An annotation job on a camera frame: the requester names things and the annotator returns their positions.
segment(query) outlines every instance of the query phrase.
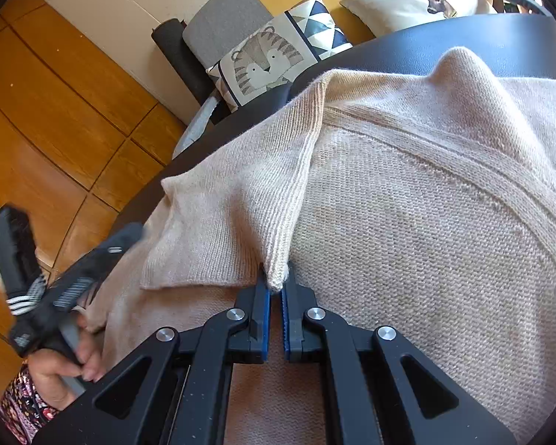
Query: orange-brown floor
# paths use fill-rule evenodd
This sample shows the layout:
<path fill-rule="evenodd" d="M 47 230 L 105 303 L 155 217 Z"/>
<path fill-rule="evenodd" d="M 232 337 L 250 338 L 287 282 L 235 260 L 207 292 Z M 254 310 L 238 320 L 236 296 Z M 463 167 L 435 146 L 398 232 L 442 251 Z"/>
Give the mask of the orange-brown floor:
<path fill-rule="evenodd" d="M 25 209 L 50 281 L 107 235 L 184 124 L 43 0 L 0 11 L 0 206 Z M 0 394 L 21 360 L 0 282 Z"/>

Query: sweater sleeve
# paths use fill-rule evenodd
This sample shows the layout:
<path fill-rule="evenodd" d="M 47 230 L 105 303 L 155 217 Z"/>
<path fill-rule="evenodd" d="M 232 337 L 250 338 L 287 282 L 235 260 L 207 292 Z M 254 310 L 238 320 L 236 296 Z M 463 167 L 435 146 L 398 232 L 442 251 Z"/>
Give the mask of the sweater sleeve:
<path fill-rule="evenodd" d="M 0 398 L 0 418 L 24 445 L 30 445 L 37 430 L 49 422 L 57 410 L 39 396 L 29 367 L 24 363 Z"/>

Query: geometric patterned pillow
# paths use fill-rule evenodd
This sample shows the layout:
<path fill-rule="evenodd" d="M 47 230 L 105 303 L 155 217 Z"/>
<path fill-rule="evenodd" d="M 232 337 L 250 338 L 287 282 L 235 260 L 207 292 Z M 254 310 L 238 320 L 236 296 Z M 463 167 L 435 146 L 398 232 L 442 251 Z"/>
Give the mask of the geometric patterned pillow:
<path fill-rule="evenodd" d="M 234 112 L 351 47 L 323 1 L 303 0 L 245 38 L 206 72 Z"/>

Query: metal pivot bolt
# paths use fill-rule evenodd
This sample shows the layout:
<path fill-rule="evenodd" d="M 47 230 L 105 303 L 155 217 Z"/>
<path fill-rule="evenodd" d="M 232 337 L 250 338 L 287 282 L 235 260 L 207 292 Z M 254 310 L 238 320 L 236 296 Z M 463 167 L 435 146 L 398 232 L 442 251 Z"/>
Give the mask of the metal pivot bolt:
<path fill-rule="evenodd" d="M 175 337 L 175 331 L 171 328 L 161 328 L 156 332 L 158 341 L 171 341 Z"/>
<path fill-rule="evenodd" d="M 245 317 L 245 312 L 239 308 L 232 308 L 226 312 L 226 317 L 231 321 L 241 321 Z"/>
<path fill-rule="evenodd" d="M 381 326 L 377 330 L 377 334 L 381 339 L 385 339 L 387 341 L 393 340 L 396 337 L 396 330 L 393 329 L 391 326 Z"/>
<path fill-rule="evenodd" d="M 321 308 L 309 308 L 307 310 L 307 316 L 312 320 L 322 320 L 325 318 L 325 311 Z"/>

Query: beige sweater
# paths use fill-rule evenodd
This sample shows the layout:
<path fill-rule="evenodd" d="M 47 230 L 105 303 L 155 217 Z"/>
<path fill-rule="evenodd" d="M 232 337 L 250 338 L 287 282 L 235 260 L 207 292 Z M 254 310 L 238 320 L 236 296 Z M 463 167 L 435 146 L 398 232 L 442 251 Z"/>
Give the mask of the beige sweater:
<path fill-rule="evenodd" d="M 333 70 L 165 179 L 90 306 L 113 365 L 200 326 L 264 263 L 349 323 L 391 324 L 528 441 L 556 405 L 556 81 L 453 49 L 430 76 Z M 225 443 L 324 443 L 315 365 L 235 367 Z"/>

